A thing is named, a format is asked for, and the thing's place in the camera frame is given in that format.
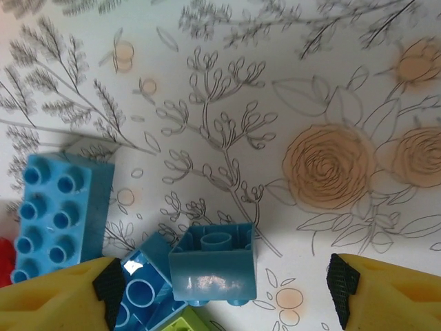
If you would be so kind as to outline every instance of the peach colored rose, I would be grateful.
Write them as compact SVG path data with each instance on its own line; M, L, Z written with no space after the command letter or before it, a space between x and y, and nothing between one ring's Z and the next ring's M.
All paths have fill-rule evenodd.
M332 124L300 133L283 160L293 198L332 210L352 207L368 190L375 167L363 133Z
M398 83L415 85L441 73L441 45L435 39L421 39L401 54L395 73Z
M398 141L391 167L404 183L419 188L441 185L441 128L408 131Z

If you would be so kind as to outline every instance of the coloring page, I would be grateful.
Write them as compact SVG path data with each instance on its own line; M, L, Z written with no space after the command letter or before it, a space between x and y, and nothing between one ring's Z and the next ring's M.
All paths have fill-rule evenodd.
M212 330L341 330L332 253L441 276L437 0L0 0L0 235L29 154L116 165L103 253L253 223Z

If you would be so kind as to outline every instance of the yellow plastic piece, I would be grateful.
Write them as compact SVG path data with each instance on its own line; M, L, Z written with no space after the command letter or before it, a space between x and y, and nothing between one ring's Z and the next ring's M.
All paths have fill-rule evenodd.
M103 257L0 289L0 331L108 331L93 280Z
M187 307L162 331L209 331L209 328L199 319L193 309Z
M441 277L339 254L360 273L346 331L441 331Z

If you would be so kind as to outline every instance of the green building block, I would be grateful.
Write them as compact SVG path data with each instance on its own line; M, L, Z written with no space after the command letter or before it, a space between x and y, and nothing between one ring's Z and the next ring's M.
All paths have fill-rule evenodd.
M162 331L209 331L209 328L190 307L187 307Z

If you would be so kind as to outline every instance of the blue toy brick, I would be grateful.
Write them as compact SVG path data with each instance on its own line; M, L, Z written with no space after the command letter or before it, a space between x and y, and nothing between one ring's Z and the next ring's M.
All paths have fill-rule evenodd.
M252 224L190 226L169 255L174 299L195 307L255 299L256 257Z
M175 301L168 254L171 247L155 232L121 262L127 283L115 331L155 331L182 309Z
M64 152L28 157L13 283L102 256L113 174Z

